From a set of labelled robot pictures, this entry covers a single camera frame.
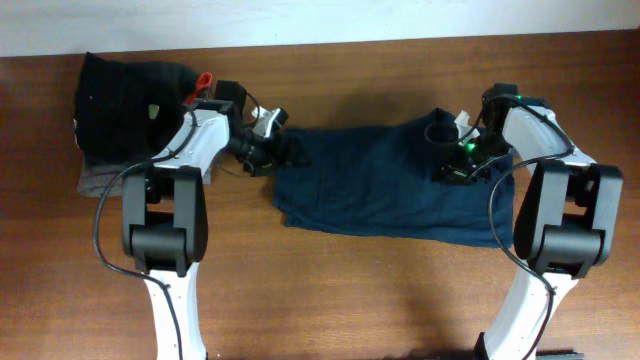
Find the navy blue garment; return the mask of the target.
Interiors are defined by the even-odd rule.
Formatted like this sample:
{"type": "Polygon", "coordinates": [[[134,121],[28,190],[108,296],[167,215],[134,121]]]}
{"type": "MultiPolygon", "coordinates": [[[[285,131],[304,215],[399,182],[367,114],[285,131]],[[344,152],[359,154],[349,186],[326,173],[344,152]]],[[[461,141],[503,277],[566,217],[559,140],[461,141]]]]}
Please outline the navy blue garment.
{"type": "Polygon", "coordinates": [[[280,168],[273,204],[289,227],[351,236],[435,240],[495,248],[513,243],[514,180],[432,180],[440,156],[424,132],[454,115],[440,108],[396,126],[289,129],[311,159],[280,168]]]}

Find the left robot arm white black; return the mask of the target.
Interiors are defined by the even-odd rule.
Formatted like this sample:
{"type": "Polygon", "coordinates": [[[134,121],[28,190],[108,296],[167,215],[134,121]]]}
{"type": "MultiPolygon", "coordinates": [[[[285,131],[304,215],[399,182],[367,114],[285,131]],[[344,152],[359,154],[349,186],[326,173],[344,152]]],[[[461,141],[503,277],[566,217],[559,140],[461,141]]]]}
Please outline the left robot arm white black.
{"type": "Polygon", "coordinates": [[[205,359],[197,278],[208,243],[204,177],[223,152],[252,177],[303,165],[282,108],[256,106],[246,125],[228,100],[198,100],[149,164],[123,178],[122,244],[146,285],[159,359],[205,359]]]}

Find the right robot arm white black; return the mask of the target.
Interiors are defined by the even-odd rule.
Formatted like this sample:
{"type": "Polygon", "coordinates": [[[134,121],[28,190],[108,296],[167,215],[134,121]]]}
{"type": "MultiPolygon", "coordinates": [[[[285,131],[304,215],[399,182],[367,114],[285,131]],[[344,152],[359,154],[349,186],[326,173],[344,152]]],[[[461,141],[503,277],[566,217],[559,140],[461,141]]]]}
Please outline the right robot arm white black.
{"type": "Polygon", "coordinates": [[[577,359],[575,351],[537,351],[564,297],[589,270],[610,256],[623,186],[615,166],[597,163],[559,125],[548,101],[523,96],[513,84],[496,83],[481,98],[476,120],[466,112],[424,131],[445,150],[436,179],[456,185],[487,182],[497,162],[515,154],[520,162],[492,183],[488,221],[495,221],[500,184],[525,168],[531,174],[516,216],[513,244],[496,229],[498,247],[517,265],[496,319],[480,333],[471,359],[577,359]]]}

